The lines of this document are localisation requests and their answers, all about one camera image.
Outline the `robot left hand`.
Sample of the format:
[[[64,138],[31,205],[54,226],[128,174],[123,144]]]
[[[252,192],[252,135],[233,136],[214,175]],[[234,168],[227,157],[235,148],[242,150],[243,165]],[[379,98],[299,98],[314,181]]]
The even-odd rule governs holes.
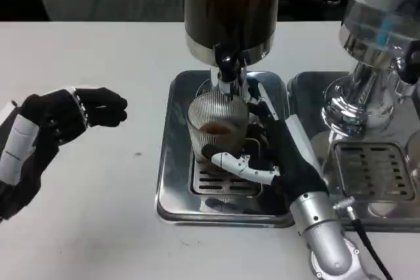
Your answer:
[[[41,176],[64,144],[95,126],[117,127],[127,119],[128,101],[101,88],[58,89],[31,94],[1,110],[1,220],[29,205]]]

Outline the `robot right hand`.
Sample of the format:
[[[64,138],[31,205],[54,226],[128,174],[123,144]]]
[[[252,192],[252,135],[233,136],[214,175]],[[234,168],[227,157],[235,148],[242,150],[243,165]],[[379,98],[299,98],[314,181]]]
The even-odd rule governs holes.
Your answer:
[[[287,119],[280,118],[263,84],[250,79],[248,85],[249,94],[257,100],[256,104],[249,103],[248,108],[262,121],[268,140],[264,162],[269,168],[258,169],[255,159],[233,155],[218,145],[205,145],[201,150],[203,156],[240,178],[283,188],[290,203],[305,194],[327,193],[318,160],[299,117],[290,115]]]

